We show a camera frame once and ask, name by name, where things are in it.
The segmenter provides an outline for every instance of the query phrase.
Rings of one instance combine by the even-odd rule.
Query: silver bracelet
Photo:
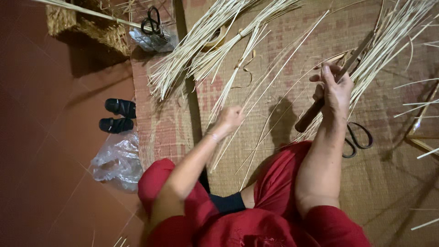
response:
[[[215,133],[207,132],[206,134],[211,134],[215,143],[219,142],[218,136]]]

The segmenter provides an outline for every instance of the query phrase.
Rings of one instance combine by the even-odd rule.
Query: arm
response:
[[[210,133],[217,135],[220,141],[243,120],[240,106],[226,108]],[[194,188],[215,147],[213,135],[208,134],[176,165],[154,200],[151,212],[152,229],[167,218],[184,215],[184,200]]]
[[[296,179],[296,205],[302,218],[315,206],[339,207],[342,152],[353,88],[347,74],[340,84],[335,83],[333,74],[340,69],[325,63],[321,76],[310,78],[310,81],[323,81],[313,97],[317,100],[324,96],[325,106],[322,109],[323,121]]]

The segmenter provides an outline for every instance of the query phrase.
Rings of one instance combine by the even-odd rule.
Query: woman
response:
[[[150,246],[369,246],[361,227],[339,209],[342,150],[353,83],[324,64],[314,100],[324,96],[313,142],[273,156],[257,182],[230,197],[209,196],[197,179],[217,143],[244,120],[224,109],[214,128],[175,166],[154,162],[139,181],[150,216]]]

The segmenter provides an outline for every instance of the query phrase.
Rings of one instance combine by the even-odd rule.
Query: sandal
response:
[[[110,134],[119,134],[123,131],[132,130],[134,122],[129,118],[103,118],[99,120],[99,128]]]
[[[109,98],[105,101],[105,109],[126,118],[136,118],[136,103],[129,100]]]

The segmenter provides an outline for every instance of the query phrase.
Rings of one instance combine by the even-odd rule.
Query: blade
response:
[[[355,60],[360,56],[360,54],[366,49],[369,42],[375,36],[375,32],[371,31],[366,38],[363,40],[361,45],[355,50],[354,54],[346,61],[345,66],[341,69],[341,71],[335,76],[335,82],[338,84],[342,79],[343,75],[348,72],[349,68],[354,64]]]

